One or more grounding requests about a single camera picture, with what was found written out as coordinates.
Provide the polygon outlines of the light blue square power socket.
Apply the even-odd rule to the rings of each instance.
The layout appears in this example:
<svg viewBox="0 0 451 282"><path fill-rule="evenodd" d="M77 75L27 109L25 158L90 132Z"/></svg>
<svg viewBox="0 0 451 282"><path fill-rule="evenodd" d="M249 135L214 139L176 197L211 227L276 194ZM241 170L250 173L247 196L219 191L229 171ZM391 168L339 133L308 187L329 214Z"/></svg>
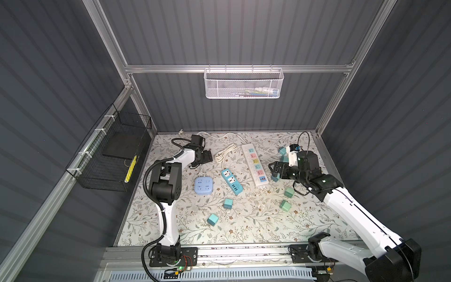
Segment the light blue square power socket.
<svg viewBox="0 0 451 282"><path fill-rule="evenodd" d="M213 179L208 176L197 177L194 181L194 192L200 196L211 195L213 192Z"/></svg>

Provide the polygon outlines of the teal charger cube front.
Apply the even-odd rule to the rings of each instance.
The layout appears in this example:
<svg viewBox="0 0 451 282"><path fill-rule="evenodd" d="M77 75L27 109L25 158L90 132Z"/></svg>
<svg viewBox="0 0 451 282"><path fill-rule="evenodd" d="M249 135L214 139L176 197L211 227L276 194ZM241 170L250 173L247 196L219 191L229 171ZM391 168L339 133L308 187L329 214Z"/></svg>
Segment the teal charger cube front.
<svg viewBox="0 0 451 282"><path fill-rule="evenodd" d="M215 226L219 221L219 217L217 215L215 215L214 213L212 213L208 219L207 219L207 223L211 226Z"/></svg>

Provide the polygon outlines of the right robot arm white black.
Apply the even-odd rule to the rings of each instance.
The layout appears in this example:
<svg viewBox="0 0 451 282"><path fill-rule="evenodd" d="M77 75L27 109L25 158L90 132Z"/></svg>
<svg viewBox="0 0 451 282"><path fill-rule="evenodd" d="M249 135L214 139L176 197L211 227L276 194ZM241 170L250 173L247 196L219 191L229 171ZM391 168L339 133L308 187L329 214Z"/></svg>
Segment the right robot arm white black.
<svg viewBox="0 0 451 282"><path fill-rule="evenodd" d="M405 240L367 211L334 176L324 174L312 151L292 151L288 162L273 162L272 176L302 184L337 212L366 244L360 248L320 232L309 238L306 253L312 262L334 259L360 271L371 282L413 282L419 277L422 249Z"/></svg>

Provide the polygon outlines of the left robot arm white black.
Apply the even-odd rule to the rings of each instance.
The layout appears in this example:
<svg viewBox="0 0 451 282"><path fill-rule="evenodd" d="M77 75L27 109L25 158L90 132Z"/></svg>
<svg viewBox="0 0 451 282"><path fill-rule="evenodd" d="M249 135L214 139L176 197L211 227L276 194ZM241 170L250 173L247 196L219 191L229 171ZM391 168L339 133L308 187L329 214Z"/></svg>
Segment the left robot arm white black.
<svg viewBox="0 0 451 282"><path fill-rule="evenodd" d="M144 192L159 211L161 239L158 244L165 247L179 244L175 207L182 192L183 170L212 161L210 150L182 149L173 157L155 161L144 173Z"/></svg>

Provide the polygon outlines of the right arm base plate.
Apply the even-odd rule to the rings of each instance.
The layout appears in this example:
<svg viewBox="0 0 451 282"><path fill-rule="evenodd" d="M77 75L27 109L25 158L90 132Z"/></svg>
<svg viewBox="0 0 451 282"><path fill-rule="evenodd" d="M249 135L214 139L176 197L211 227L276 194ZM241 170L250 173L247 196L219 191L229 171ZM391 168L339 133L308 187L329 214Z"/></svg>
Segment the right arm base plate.
<svg viewBox="0 0 451 282"><path fill-rule="evenodd" d="M337 260L327 257L311 258L308 252L308 244L290 244L288 252L293 263L331 263L334 265Z"/></svg>

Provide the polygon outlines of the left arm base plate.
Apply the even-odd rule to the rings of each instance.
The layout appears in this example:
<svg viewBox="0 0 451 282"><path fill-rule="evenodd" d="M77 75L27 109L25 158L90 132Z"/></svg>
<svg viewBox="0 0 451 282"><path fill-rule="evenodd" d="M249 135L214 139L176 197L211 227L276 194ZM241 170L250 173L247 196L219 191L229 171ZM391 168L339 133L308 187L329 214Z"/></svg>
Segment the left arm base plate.
<svg viewBox="0 0 451 282"><path fill-rule="evenodd" d="M156 246L148 254L150 267L193 267L197 265L198 248Z"/></svg>

